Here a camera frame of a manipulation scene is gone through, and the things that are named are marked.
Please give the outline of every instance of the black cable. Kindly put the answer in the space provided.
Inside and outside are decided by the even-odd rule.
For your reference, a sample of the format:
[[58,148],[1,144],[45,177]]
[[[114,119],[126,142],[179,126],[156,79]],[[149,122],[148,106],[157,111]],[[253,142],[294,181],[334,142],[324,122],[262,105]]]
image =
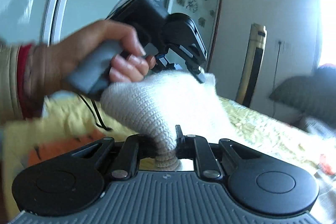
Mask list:
[[95,112],[96,112],[97,118],[98,118],[98,120],[99,120],[99,122],[100,122],[100,124],[101,124],[101,128],[105,129],[106,131],[110,131],[110,130],[112,130],[112,128],[107,127],[107,126],[104,124],[103,119],[102,119],[101,116],[100,116],[100,113],[99,113],[99,110],[98,110],[98,108],[97,108],[97,105],[96,105],[95,101],[94,101],[94,100],[91,100],[91,103],[92,103],[93,108],[94,108],[94,110],[95,110]]
[[110,131],[110,130],[112,130],[112,128],[107,127],[107,126],[103,123],[103,120],[102,120],[102,118],[101,118],[101,116],[100,116],[100,114],[99,114],[99,110],[98,110],[98,108],[97,108],[97,106],[96,106],[96,103],[95,103],[93,100],[91,100],[92,105],[93,105],[93,108],[94,108],[94,110],[95,110],[95,112],[96,112],[96,115],[97,115],[98,120],[99,120],[99,122],[100,122],[101,125],[97,123],[96,116],[95,116],[95,114],[94,114],[92,108],[90,107],[89,103],[83,98],[83,96],[81,96],[81,95],[78,95],[78,96],[83,100],[83,102],[86,104],[86,106],[87,106],[87,107],[89,108],[89,110],[91,111],[91,113],[92,113],[92,115],[93,115],[93,117],[94,117],[94,121],[95,121],[95,123],[96,123],[96,126],[98,126],[99,128],[102,128],[102,129],[104,129],[104,130],[106,130],[106,131]]
[[[275,80],[277,78],[278,61],[279,61],[280,47],[281,47],[282,42],[279,41],[278,43],[279,43],[279,50],[278,50],[277,64],[275,65],[275,72],[274,72],[274,78],[273,78],[273,89],[272,89],[272,92],[275,90]],[[274,118],[275,112],[276,112],[276,105],[275,105],[275,102],[273,101],[273,114],[272,114],[272,118]]]

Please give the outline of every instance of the pillow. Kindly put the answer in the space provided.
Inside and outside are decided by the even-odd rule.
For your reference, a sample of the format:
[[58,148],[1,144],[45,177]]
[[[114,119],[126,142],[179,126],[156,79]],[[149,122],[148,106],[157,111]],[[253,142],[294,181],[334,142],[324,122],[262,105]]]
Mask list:
[[336,128],[336,81],[329,77],[295,76],[281,83],[269,96]]

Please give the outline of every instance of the black circular pad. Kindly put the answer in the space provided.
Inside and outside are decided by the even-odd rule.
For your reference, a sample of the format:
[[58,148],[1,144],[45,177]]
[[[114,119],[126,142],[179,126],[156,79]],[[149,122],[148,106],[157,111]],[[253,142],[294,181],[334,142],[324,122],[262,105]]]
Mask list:
[[319,188],[307,171],[280,160],[247,160],[228,180],[238,203],[270,216],[302,213],[314,204]]
[[61,193],[72,189],[76,178],[71,173],[52,171],[42,173],[36,181],[36,186],[46,193]]
[[257,185],[266,192],[283,194],[294,188],[295,180],[282,172],[266,172],[257,177]]
[[12,185],[19,209],[40,216],[79,212],[99,198],[102,175],[90,159],[59,156],[23,170]]

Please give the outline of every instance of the white knit glove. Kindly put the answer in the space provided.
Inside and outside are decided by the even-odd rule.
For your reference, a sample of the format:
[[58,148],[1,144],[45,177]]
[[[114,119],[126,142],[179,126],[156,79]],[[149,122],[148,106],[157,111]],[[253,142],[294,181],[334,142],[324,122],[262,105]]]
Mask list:
[[218,143],[229,138],[233,128],[216,95],[215,77],[206,73],[200,84],[188,72],[164,71],[137,83],[113,83],[100,103],[109,116],[121,124],[154,139],[156,165],[160,170],[176,170],[175,125],[184,135],[205,137]]

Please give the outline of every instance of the window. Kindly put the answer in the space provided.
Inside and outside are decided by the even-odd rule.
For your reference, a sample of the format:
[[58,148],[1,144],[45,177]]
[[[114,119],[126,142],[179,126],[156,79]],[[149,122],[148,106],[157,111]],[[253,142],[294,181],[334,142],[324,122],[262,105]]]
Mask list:
[[322,50],[320,65],[336,64],[336,0],[320,0]]

